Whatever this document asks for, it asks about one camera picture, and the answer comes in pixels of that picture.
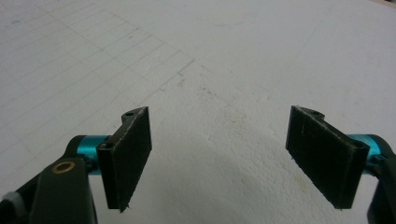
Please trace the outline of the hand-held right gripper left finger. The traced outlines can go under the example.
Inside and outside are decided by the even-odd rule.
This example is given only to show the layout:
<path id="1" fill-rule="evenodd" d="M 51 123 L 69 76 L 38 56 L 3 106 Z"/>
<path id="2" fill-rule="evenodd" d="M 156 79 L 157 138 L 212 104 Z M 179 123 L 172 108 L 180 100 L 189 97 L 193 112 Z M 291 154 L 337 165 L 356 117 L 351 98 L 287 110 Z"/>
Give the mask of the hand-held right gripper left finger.
<path id="1" fill-rule="evenodd" d="M 149 108 L 143 106 L 121 115 L 120 127 L 111 135 L 85 135 L 77 147 L 102 177 L 108 209 L 121 213 L 129 207 L 152 150 Z"/>

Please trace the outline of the white grid foam mat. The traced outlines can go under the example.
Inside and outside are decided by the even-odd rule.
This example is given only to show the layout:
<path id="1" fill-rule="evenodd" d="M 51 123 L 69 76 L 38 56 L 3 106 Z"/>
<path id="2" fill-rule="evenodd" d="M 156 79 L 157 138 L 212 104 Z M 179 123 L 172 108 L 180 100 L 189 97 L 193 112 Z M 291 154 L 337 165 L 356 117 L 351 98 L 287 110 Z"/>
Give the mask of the white grid foam mat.
<path id="1" fill-rule="evenodd" d="M 285 148 L 293 105 L 396 150 L 396 4 L 0 0 L 0 197 L 147 106 L 129 207 L 91 180 L 102 224 L 367 224 L 376 179 L 334 208 Z"/>

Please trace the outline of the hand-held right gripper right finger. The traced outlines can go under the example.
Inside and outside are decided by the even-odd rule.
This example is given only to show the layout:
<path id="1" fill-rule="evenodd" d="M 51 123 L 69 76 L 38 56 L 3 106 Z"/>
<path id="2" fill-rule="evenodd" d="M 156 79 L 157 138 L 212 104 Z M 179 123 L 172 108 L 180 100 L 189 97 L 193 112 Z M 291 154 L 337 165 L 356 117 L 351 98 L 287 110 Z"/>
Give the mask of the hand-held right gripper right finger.
<path id="1" fill-rule="evenodd" d="M 345 134 L 315 110 L 290 108 L 286 150 L 337 209 L 352 207 L 363 174 L 377 175 L 386 142 L 375 134 Z"/>

